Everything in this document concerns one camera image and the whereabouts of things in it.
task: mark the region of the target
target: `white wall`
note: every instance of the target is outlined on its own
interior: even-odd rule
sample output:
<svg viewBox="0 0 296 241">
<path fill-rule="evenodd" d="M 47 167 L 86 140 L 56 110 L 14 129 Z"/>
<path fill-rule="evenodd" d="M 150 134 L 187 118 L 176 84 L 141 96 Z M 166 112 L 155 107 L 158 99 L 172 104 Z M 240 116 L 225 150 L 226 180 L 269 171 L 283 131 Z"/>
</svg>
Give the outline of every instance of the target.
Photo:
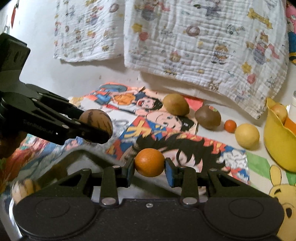
<svg viewBox="0 0 296 241">
<path fill-rule="evenodd" d="M 9 17 L 15 2 L 16 0 L 12 0 L 9 6 L 3 10 Z M 107 81 L 134 86 L 145 85 L 155 89 L 167 87 L 191 95 L 201 93 L 195 87 L 153 75 L 143 74 L 143 78 L 137 80 L 138 72 L 126 69 L 122 58 L 77 64 L 69 64 L 54 59 L 55 6 L 55 0 L 20 0 L 14 27 L 10 34 L 26 42 L 28 47 L 31 48 L 31 54 L 21 73 L 21 81 L 39 85 L 64 97 L 84 95 Z M 296 90 L 295 75 L 296 66 L 290 63 L 287 79 L 276 97 L 277 101 L 283 104 L 290 103 L 292 93 Z M 252 122 L 258 126 L 263 125 L 265 116 L 260 120 L 254 120 L 232 101 L 215 93 L 204 91 L 203 96 L 206 95 L 210 95 L 211 98 L 216 98 L 218 102 L 230 106 L 231 108 L 218 106 L 220 111 L 226 112 L 229 116 Z"/>
</svg>

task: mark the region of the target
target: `yellow lemon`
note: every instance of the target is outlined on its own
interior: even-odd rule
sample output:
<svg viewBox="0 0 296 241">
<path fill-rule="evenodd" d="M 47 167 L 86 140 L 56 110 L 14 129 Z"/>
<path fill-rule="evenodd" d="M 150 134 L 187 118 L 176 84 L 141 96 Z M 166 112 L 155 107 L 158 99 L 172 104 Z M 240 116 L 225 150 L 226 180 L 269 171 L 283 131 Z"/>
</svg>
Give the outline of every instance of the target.
<svg viewBox="0 0 296 241">
<path fill-rule="evenodd" d="M 254 149 L 259 143 L 259 131 L 252 124 L 241 124 L 237 127 L 234 134 L 237 143 L 245 149 Z"/>
</svg>

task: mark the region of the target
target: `orange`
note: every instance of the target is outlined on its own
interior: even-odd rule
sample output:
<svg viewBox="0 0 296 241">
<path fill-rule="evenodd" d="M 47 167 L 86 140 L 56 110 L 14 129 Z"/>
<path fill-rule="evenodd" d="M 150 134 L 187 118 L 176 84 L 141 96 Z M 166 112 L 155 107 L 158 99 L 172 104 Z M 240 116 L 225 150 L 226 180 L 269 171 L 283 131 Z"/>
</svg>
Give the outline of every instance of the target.
<svg viewBox="0 0 296 241">
<path fill-rule="evenodd" d="M 156 177 L 165 168 L 165 158 L 163 154 L 152 148 L 141 150 L 135 157 L 135 169 L 142 176 Z"/>
<path fill-rule="evenodd" d="M 237 124 L 234 120 L 227 120 L 224 124 L 224 129 L 229 133 L 234 133 L 235 129 L 237 128 Z"/>
</svg>

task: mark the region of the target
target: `screw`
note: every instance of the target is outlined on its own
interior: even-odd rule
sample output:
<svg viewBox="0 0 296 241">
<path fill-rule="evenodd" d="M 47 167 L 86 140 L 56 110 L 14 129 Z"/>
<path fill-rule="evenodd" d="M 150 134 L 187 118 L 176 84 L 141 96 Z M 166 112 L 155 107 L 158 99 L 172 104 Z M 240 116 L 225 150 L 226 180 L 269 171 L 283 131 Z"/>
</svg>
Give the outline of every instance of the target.
<svg viewBox="0 0 296 241">
<path fill-rule="evenodd" d="M 116 199 L 112 197 L 105 197 L 102 199 L 102 204 L 104 205 L 114 205 L 116 203 Z"/>
<path fill-rule="evenodd" d="M 146 207 L 147 208 L 153 207 L 153 204 L 152 203 L 146 203 Z"/>
<path fill-rule="evenodd" d="M 183 199 L 183 203 L 186 205 L 193 205 L 197 203 L 197 199 L 194 197 L 186 197 Z"/>
</svg>

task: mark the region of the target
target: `fruit sticker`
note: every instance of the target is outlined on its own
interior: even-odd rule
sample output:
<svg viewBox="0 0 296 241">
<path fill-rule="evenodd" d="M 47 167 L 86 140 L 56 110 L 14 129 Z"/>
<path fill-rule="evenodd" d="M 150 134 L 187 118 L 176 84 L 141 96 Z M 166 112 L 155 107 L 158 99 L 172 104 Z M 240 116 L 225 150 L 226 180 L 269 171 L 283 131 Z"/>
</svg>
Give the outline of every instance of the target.
<svg viewBox="0 0 296 241">
<path fill-rule="evenodd" d="M 209 109 L 212 110 L 212 111 L 215 111 L 215 112 L 218 111 L 215 107 L 213 107 L 213 106 L 211 106 L 211 105 L 209 106 Z"/>
</svg>

